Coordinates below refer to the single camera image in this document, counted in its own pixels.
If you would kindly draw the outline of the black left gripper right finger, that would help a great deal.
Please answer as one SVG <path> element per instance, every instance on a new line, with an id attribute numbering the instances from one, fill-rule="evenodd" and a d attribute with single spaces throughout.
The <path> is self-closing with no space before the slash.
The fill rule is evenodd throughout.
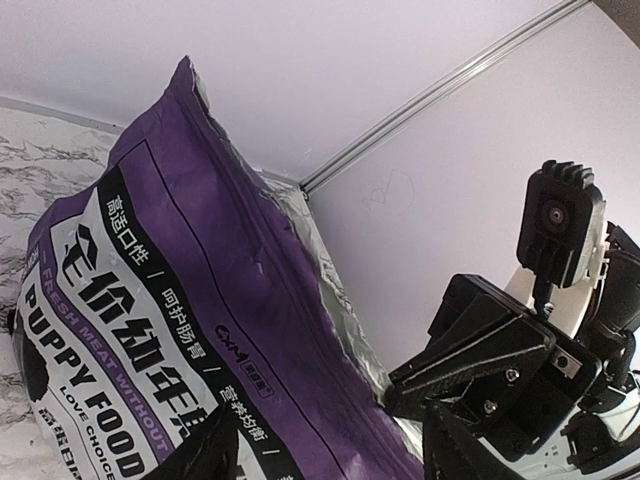
<path id="1" fill-rule="evenodd" d="M 491 454 L 443 405 L 427 400 L 423 410 L 424 478 L 430 480 L 523 480 Z"/>

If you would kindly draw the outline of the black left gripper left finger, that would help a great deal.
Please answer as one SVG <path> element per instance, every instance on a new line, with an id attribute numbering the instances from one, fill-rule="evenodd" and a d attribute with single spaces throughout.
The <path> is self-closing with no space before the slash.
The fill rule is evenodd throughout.
<path id="1" fill-rule="evenodd" d="M 147 480 L 236 478 L 239 440 L 229 407 L 216 408 Z"/>

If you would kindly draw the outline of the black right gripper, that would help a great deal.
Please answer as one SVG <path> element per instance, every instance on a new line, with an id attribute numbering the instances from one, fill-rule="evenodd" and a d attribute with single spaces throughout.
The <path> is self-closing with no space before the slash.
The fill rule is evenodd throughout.
<path id="1" fill-rule="evenodd" d="M 385 410 L 417 418 L 428 399 L 451 399 L 510 462 L 539 450 L 600 372 L 595 354 L 479 275 L 454 275 L 436 317 L 449 329 L 392 371 Z"/>

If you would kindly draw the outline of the purple puppy food bag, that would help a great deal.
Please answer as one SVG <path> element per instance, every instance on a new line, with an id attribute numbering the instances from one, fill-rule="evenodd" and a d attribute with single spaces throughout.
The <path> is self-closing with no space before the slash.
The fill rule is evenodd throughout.
<path id="1" fill-rule="evenodd" d="M 66 479 L 147 479 L 218 407 L 235 479 L 419 479 L 334 295 L 210 116 L 189 58 L 102 175 L 32 228 L 12 321 Z"/>

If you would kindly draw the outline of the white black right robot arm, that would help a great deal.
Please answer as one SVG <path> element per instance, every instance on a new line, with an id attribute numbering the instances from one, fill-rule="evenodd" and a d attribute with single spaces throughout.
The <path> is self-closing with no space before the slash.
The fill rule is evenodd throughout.
<path id="1" fill-rule="evenodd" d="M 575 337 L 481 276 L 452 277 L 425 349 L 391 373 L 392 416 L 422 425 L 428 479 L 594 474 L 639 448 L 639 248 L 607 227 Z"/>

